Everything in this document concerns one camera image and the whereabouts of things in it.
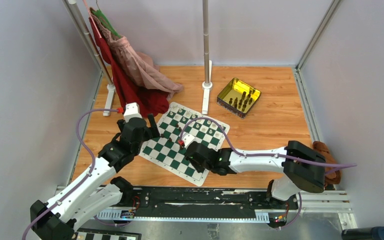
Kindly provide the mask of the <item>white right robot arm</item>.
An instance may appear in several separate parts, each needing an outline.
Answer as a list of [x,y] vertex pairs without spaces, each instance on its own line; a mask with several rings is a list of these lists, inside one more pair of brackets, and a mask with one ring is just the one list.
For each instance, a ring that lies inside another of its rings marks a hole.
[[267,187],[265,201],[272,209],[278,209],[300,191],[319,194],[325,189],[325,157],[296,140],[271,150],[214,150],[196,140],[183,140],[181,145],[186,149],[186,160],[199,173],[208,170],[220,176],[243,172],[282,174]]

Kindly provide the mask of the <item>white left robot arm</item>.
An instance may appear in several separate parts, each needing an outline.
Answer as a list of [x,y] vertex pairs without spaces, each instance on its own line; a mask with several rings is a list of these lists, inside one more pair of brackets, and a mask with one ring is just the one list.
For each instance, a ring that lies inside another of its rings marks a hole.
[[153,114],[144,120],[139,113],[125,112],[117,122],[120,132],[107,143],[91,165],[70,185],[46,202],[37,200],[30,207],[32,230],[42,240],[70,240],[75,232],[103,209],[133,201],[132,186],[115,177],[139,155],[143,142],[159,137]]

